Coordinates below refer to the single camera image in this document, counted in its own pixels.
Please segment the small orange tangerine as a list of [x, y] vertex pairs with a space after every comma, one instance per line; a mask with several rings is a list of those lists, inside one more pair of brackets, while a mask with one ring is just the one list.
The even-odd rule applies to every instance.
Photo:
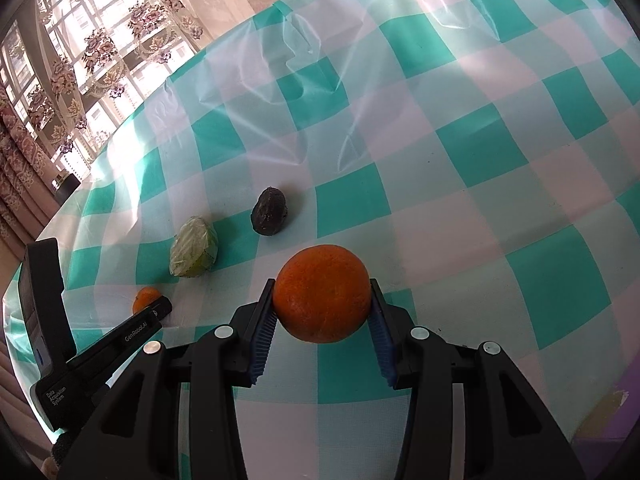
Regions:
[[138, 291], [136, 298], [134, 298], [134, 303], [131, 307], [132, 314], [138, 314], [161, 296], [163, 296], [163, 294], [156, 288], [151, 286], [143, 287]]

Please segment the small green fruit half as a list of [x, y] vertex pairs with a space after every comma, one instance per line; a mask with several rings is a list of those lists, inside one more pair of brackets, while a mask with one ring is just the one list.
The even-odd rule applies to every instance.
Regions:
[[214, 227], [200, 217], [190, 218], [171, 245], [169, 273], [176, 278], [197, 278], [214, 266], [218, 248]]

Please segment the dark passion fruit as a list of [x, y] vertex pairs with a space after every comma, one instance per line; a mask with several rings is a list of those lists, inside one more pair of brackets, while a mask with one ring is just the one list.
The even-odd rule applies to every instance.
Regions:
[[278, 188], [265, 188], [250, 213], [253, 230], [262, 236], [273, 236], [284, 227], [288, 218], [286, 198]]

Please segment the purple cardboard box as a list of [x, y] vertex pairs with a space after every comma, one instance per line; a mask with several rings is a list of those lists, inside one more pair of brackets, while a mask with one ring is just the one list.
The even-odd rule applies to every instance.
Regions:
[[572, 448], [587, 479], [638, 479], [639, 385], [609, 391], [576, 430]]

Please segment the dark jar on windowsill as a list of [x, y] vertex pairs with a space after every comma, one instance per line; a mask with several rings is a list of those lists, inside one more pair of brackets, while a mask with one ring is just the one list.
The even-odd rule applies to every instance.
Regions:
[[78, 177], [72, 172], [66, 172], [66, 174], [59, 174], [52, 182], [54, 187], [53, 196], [55, 201], [62, 206], [66, 200], [75, 192], [80, 185]]

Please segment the brown drape curtain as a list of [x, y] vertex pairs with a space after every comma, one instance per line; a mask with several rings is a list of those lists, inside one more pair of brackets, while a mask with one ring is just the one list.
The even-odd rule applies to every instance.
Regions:
[[53, 182], [58, 170], [1, 86], [1, 240], [18, 262], [60, 208]]

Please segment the teal pink checkered tablecloth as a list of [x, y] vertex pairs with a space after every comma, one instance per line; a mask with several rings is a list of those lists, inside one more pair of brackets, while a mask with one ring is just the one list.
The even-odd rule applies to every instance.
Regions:
[[[176, 278], [192, 217], [217, 260]], [[279, 0], [164, 79], [44, 235], [79, 348], [149, 285], [160, 340], [197, 340], [343, 246], [419, 324], [498, 342], [572, 436], [639, 351], [639, 39], [613, 0]]]

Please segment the floral lace curtain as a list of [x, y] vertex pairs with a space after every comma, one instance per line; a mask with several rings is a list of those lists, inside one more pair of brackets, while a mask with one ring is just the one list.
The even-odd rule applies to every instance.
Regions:
[[206, 37], [188, 0], [26, 0], [1, 34], [1, 81], [53, 165], [83, 179]]

